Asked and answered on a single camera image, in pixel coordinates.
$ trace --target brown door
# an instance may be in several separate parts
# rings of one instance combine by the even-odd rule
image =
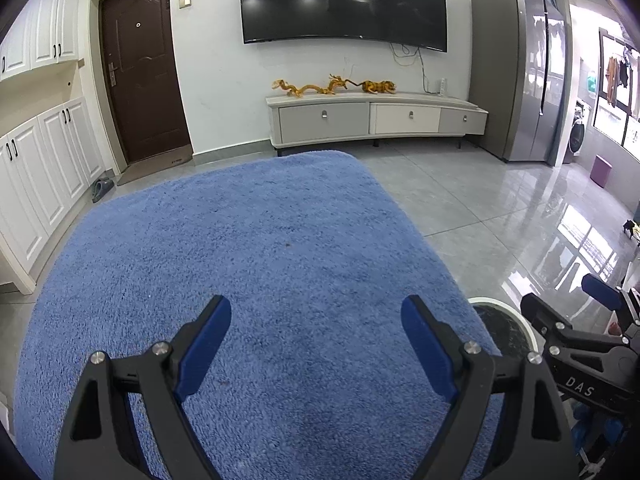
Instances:
[[[190,143],[169,0],[103,0],[102,59],[128,163]]]

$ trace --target tv screen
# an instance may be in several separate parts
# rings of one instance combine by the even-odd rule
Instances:
[[[361,38],[447,51],[445,0],[241,0],[244,42]]]

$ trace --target tv stand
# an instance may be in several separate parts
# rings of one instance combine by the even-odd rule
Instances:
[[[271,143],[283,148],[391,137],[483,135],[487,112],[475,104],[431,94],[307,94],[267,97]]]

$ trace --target metal screw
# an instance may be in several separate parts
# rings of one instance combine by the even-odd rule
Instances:
[[[99,365],[101,362],[104,361],[105,358],[106,358],[106,355],[104,354],[104,352],[101,352],[101,351],[97,351],[91,354],[91,362],[94,365]]]
[[[482,347],[475,341],[467,341],[463,348],[466,353],[471,355],[479,354],[482,351]]]
[[[156,355],[163,355],[169,351],[169,343],[167,341],[158,341],[151,347],[151,351]]]
[[[527,360],[533,365],[542,364],[542,356],[538,352],[529,352]]]

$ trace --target refrigerator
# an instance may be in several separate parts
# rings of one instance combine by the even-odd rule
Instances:
[[[564,89],[564,17],[547,0],[471,0],[469,100],[489,112],[478,143],[504,161],[546,161]]]

